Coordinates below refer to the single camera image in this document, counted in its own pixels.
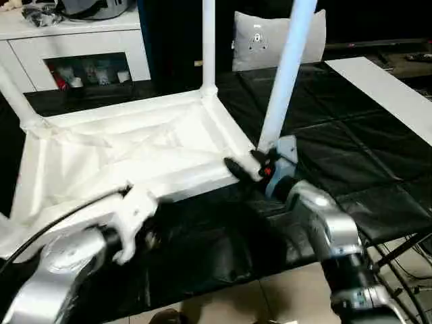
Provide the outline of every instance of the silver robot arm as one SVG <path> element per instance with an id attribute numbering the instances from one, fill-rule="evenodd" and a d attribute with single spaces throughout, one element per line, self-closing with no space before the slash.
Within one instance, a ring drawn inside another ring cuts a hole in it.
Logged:
<path id="1" fill-rule="evenodd" d="M 280 138 L 266 154 L 252 151 L 261 164 L 259 176 L 226 158 L 227 168 L 240 181 L 250 182 L 269 198 L 286 203 L 300 217 L 315 256 L 331 289 L 331 307 L 342 323 L 405 323 L 380 286 L 363 256 L 357 226 L 334 199 L 306 180 L 296 179 L 298 162 L 294 136 Z"/>
<path id="2" fill-rule="evenodd" d="M 108 224 L 58 235 L 40 254 L 37 270 L 20 288 L 2 324 L 63 324 L 82 282 L 105 262 L 124 264 L 135 252 L 135 235 L 157 208 L 143 188 L 133 187 L 109 214 Z"/>

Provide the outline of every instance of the black table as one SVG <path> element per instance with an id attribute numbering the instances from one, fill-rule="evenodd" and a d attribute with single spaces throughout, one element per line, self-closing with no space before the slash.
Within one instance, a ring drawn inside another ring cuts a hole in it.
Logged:
<path id="1" fill-rule="evenodd" d="M 254 144 L 274 76 L 267 69 L 217 78 L 219 98 Z M 150 82 L 137 82 L 28 98 L 41 115 L 53 115 L 153 96 Z M 0 138 L 8 147 L 0 159 L 5 213 L 24 141 L 9 109 L 0 106 Z M 302 66 L 282 131 L 287 134 L 297 136 L 301 172 L 342 204 L 369 243 L 432 230 L 432 148 L 325 64 Z M 144 243 L 148 230 L 159 241 L 152 250 Z M 83 285 L 72 323 L 141 313 L 315 261 L 299 218 L 241 184 L 162 204 L 137 246 L 129 263 L 107 266 Z M 0 313 L 36 263 L 11 269 Z"/>

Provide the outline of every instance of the black cable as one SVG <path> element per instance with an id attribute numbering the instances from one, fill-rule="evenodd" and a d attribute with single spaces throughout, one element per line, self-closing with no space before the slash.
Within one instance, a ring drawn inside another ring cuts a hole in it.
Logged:
<path id="1" fill-rule="evenodd" d="M 378 245 L 376 245 L 376 244 L 373 243 L 373 240 L 370 237 L 370 235 L 368 235 L 368 233 L 366 233 L 365 231 L 361 230 L 360 227 L 358 229 L 359 229 L 359 231 L 362 232 L 362 234 L 365 236 L 365 238 L 373 245 L 373 247 L 378 251 L 378 253 L 381 255 L 381 257 L 385 257 L 386 254 L 383 252 L 383 250 L 381 249 L 381 247 L 379 247 Z M 393 272 L 393 274 L 396 276 L 396 278 L 398 279 L 398 281 L 400 282 L 400 284 L 402 285 L 402 287 L 405 289 L 405 291 L 408 294 L 408 296 L 410 297 L 412 303 L 414 304 L 416 310 L 418 311 L 418 315 L 421 318 L 422 323 L 423 324 L 429 324 L 430 322 L 429 322 L 429 320 L 428 320 L 428 318 L 426 316 L 425 311 L 423 310 L 423 307 L 420 305 L 419 300 L 414 295 L 414 293 L 412 292 L 412 290 L 410 289 L 410 287 L 408 286 L 408 284 L 405 282 L 405 280 L 402 277 L 402 275 L 400 274 L 400 272 L 394 267 L 394 265 L 391 262 L 387 263 L 387 265 L 389 266 L 389 268 Z"/>
<path id="2" fill-rule="evenodd" d="M 409 240 L 412 236 L 405 236 L 405 241 Z M 427 254 L 427 252 L 425 252 L 423 250 L 423 248 L 421 247 L 421 245 L 419 243 L 415 244 L 412 249 L 415 251 L 415 253 L 417 253 L 418 255 L 420 255 L 426 262 L 427 264 L 432 268 L 432 260 L 431 257 Z M 425 280 L 425 279 L 432 279 L 432 275 L 431 276 L 425 276 L 425 277 L 416 277 L 411 275 L 413 278 L 417 279 L 417 280 Z"/>
<path id="3" fill-rule="evenodd" d="M 69 218 L 73 214 L 77 213 L 78 211 L 93 205 L 94 203 L 97 203 L 100 200 L 103 200 L 109 196 L 113 196 L 114 194 L 121 194 L 122 196 L 125 196 L 130 190 L 130 187 L 126 188 L 120 188 L 113 191 L 110 191 L 106 194 L 100 195 L 96 198 L 93 198 L 92 200 L 89 200 L 88 202 L 84 203 L 83 205 L 80 205 L 74 209 L 72 209 L 70 212 L 66 213 L 65 215 L 61 216 L 60 218 L 56 219 L 55 221 L 50 222 L 48 225 L 46 225 L 43 229 L 39 230 L 35 235 L 33 235 L 31 238 L 29 238 L 23 245 L 21 245 L 5 262 L 5 264 L 0 268 L 0 277 L 5 273 L 6 269 L 30 246 L 36 241 L 38 238 L 40 238 L 43 234 L 45 234 L 47 231 L 49 231 L 52 227 L 56 226 L 58 223 L 64 221 L 65 219 Z"/>
<path id="4" fill-rule="evenodd" d="M 383 243 L 384 248 L 387 250 L 388 253 L 390 253 L 390 249 L 385 245 L 385 243 Z M 405 274 L 415 280 L 427 280 L 427 279 L 432 279 L 432 276 L 425 276 L 425 277 L 418 277 L 416 275 L 413 275 L 411 272 L 407 271 L 405 268 L 403 268 L 403 266 L 401 266 L 401 264 L 399 263 L 399 261 L 397 259 L 393 260 L 398 266 L 399 268 L 405 272 Z"/>

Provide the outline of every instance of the gray pillow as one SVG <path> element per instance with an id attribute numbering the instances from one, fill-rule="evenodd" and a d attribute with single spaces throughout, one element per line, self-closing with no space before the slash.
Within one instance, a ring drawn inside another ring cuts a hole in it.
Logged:
<path id="1" fill-rule="evenodd" d="M 290 19 L 264 19 L 236 11 L 233 71 L 270 68 L 279 65 Z M 302 63 L 321 60 L 325 47 L 325 10 L 317 12 L 310 24 Z"/>

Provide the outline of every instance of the tiled floor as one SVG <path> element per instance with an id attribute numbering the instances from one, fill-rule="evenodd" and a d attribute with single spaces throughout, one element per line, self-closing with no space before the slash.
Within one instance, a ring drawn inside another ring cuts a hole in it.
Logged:
<path id="1" fill-rule="evenodd" d="M 403 240 L 386 244 L 395 248 Z M 408 251 L 399 258 L 400 264 L 412 274 L 432 275 L 431 267 L 414 251 Z M 397 281 L 388 269 L 382 273 L 393 287 Z M 432 286 L 432 281 L 421 282 Z M 262 319 L 273 319 L 280 323 L 297 321 L 298 324 L 336 324 L 340 320 L 329 307 L 330 291 L 318 263 L 272 275 L 259 281 L 236 286 L 185 300 L 165 308 L 182 311 L 192 324 L 253 324 Z M 432 309 L 432 292 L 418 295 L 423 307 Z M 142 313 L 110 324 L 148 324 L 159 310 Z M 428 312 L 432 319 L 432 310 Z"/>

